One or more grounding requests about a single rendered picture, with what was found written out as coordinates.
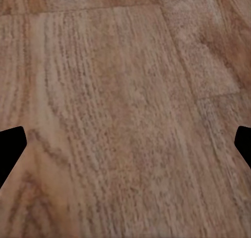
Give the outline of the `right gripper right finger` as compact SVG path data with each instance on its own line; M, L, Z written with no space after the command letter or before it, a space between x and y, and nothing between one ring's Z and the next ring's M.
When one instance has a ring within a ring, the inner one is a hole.
M251 168L251 128L239 126L234 144Z

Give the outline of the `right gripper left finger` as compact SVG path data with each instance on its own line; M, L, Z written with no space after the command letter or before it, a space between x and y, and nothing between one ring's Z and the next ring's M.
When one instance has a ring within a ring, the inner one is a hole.
M22 126L0 132L0 188L26 146L27 140Z

